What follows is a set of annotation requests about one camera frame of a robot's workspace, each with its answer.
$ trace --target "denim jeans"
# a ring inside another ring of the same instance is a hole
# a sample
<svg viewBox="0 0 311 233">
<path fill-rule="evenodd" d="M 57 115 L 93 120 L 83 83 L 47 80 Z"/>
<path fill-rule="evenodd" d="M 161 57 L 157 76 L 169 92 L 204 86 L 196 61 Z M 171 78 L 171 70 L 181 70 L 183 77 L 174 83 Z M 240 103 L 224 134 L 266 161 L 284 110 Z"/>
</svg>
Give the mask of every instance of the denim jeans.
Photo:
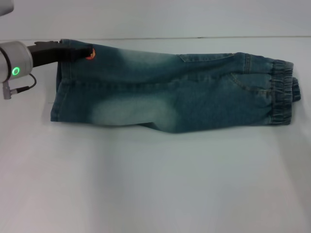
<svg viewBox="0 0 311 233">
<path fill-rule="evenodd" d="M 141 124 L 172 133 L 287 125 L 292 103 L 300 100 L 290 62 L 241 52 L 174 55 L 93 47 L 93 59 L 58 64 L 51 121 Z"/>
</svg>

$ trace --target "orange label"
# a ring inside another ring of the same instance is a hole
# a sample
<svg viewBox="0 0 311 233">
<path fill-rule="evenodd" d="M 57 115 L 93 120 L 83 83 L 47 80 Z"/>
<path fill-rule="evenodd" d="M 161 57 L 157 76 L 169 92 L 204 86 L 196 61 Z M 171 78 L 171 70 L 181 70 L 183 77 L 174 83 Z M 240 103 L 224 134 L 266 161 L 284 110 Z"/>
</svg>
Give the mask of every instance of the orange label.
<svg viewBox="0 0 311 233">
<path fill-rule="evenodd" d="M 93 49 L 93 53 L 89 57 L 87 57 L 87 59 L 92 60 L 94 59 L 94 57 L 95 57 L 95 49 Z"/>
</svg>

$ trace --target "white background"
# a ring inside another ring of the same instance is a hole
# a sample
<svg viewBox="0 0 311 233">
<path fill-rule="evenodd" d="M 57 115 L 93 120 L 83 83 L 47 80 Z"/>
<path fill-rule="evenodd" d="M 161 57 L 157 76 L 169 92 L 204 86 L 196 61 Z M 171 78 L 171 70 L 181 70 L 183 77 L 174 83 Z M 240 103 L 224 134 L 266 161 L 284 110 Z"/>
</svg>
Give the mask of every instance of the white background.
<svg viewBox="0 0 311 233">
<path fill-rule="evenodd" d="M 248 52 L 293 62 L 302 100 L 293 123 L 280 127 L 172 135 L 51 123 L 57 65 L 37 67 L 34 89 L 0 99 L 1 233 L 311 232 L 311 38 L 98 40 L 310 35 L 309 1 L 15 4 L 0 18 L 2 40 L 88 38 L 155 52 Z M 31 82 L 24 77 L 11 86 Z"/>
</svg>

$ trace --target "green led ring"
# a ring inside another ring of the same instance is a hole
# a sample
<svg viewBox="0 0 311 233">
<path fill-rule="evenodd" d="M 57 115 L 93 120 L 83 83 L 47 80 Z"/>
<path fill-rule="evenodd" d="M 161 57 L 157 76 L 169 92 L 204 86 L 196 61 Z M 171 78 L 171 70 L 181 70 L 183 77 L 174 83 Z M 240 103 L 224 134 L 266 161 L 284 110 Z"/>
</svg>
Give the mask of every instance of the green led ring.
<svg viewBox="0 0 311 233">
<path fill-rule="evenodd" d="M 19 74 L 19 71 L 20 71 L 19 67 L 15 67 L 15 68 L 12 70 L 12 74 L 13 74 L 13 75 L 18 75 L 18 74 Z"/>
</svg>

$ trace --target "black cable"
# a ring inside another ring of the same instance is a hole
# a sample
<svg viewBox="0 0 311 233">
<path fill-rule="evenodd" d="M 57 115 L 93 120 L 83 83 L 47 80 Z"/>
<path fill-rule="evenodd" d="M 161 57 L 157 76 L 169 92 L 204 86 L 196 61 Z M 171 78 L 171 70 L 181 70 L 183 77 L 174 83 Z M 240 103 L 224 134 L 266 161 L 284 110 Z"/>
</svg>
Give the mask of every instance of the black cable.
<svg viewBox="0 0 311 233">
<path fill-rule="evenodd" d="M 37 79 L 35 78 L 34 75 L 32 75 L 32 74 L 29 74 L 29 75 L 34 79 L 34 84 L 32 84 L 32 85 L 29 87 L 29 89 L 31 89 L 31 88 L 33 88 L 33 87 L 37 84 Z"/>
<path fill-rule="evenodd" d="M 32 74 L 29 74 L 29 75 L 34 79 L 34 84 L 32 84 L 31 86 L 24 86 L 24 87 L 16 88 L 11 91 L 12 95 L 21 93 L 23 91 L 28 91 L 29 89 L 33 88 L 37 84 L 37 79 L 34 77 L 34 75 Z"/>
</svg>

